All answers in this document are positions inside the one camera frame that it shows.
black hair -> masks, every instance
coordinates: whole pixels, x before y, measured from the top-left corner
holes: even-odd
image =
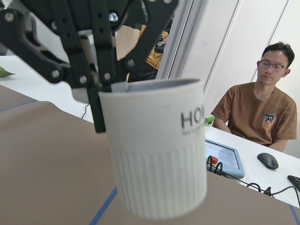
[[[291,65],[292,61],[295,58],[295,54],[292,51],[291,46],[289,44],[284,44],[282,42],[278,42],[276,44],[269,45],[268,47],[266,47],[262,53],[262,57],[268,51],[282,51],[285,54],[285,56],[287,57],[287,67],[286,68],[288,68]]]

monitor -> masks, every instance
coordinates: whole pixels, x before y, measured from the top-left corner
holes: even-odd
[[[238,151],[235,148],[205,139],[206,143],[206,160],[209,156],[216,157],[218,162],[223,164],[223,172],[232,175],[238,179],[245,176],[245,171],[239,156]]]

cable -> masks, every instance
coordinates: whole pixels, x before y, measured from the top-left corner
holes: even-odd
[[[287,189],[289,189],[289,188],[294,188],[294,190],[295,190],[295,192],[296,192],[296,195],[297,195],[299,207],[300,207],[299,195],[298,195],[297,189],[296,189],[294,186],[286,187],[285,189],[283,189],[283,190],[281,190],[281,191],[278,191],[278,192],[276,192],[276,193],[273,193],[272,196],[274,197],[274,195],[280,194],[281,192],[284,192],[285,190],[287,190]]]
[[[158,65],[158,63],[161,61],[161,58],[158,60],[158,62],[155,64],[155,66],[154,66],[154,68],[153,68],[153,70],[152,70],[152,74],[150,75],[150,77],[151,78],[153,78],[153,76],[154,76],[154,72],[155,72],[155,70],[156,70],[156,66]]]
[[[84,114],[82,115],[81,119],[83,119],[84,115],[86,114],[86,108],[89,106],[89,103],[84,107]]]
[[[222,175],[222,172],[223,172],[223,163],[222,162],[219,162],[217,164],[215,171],[214,171],[215,174],[217,174],[217,170],[219,170],[219,175]]]
[[[215,170],[218,169],[217,167],[215,167],[215,166],[213,166],[211,163],[209,163],[209,158],[212,158],[212,156],[208,156],[207,161],[206,161],[206,165],[207,165],[207,164],[210,164],[210,166],[211,166],[209,171],[211,172],[211,168],[212,168],[212,167],[214,167]],[[296,189],[294,186],[286,187],[285,189],[283,189],[283,190],[281,190],[281,191],[278,191],[278,192],[272,194],[272,193],[270,192],[271,187],[268,187],[266,190],[262,190],[262,189],[260,188],[260,186],[259,186],[258,184],[256,184],[256,183],[249,183],[249,184],[248,184],[248,183],[246,183],[246,182],[244,182],[244,181],[242,181],[242,180],[240,180],[240,179],[238,179],[238,178],[236,178],[236,177],[234,177],[234,176],[232,176],[232,175],[230,175],[230,174],[228,174],[228,173],[226,173],[226,172],[224,172],[224,171],[222,171],[222,173],[223,173],[223,174],[226,174],[226,175],[228,175],[228,176],[230,176],[230,177],[232,177],[232,178],[235,178],[235,179],[239,180],[240,182],[246,184],[247,187],[251,186],[251,187],[253,187],[253,188],[256,188],[256,189],[258,189],[259,192],[262,192],[262,191],[263,191],[266,195],[272,196],[273,198],[275,198],[274,195],[280,194],[281,192],[284,192],[284,191],[286,191],[286,190],[289,189],[289,188],[294,188],[294,190],[295,190],[295,192],[296,192],[297,199],[298,199],[298,204],[299,204],[299,207],[300,207],[300,199],[299,199],[299,195],[298,195],[297,189]]]

computer mouse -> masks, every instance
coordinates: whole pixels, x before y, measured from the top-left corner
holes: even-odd
[[[258,154],[257,159],[262,162],[268,169],[276,170],[278,168],[278,162],[274,156],[269,153]]]

white paper cup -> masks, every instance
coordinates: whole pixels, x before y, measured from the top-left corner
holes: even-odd
[[[197,208],[207,192],[202,82],[134,82],[99,96],[125,208],[148,219]]]

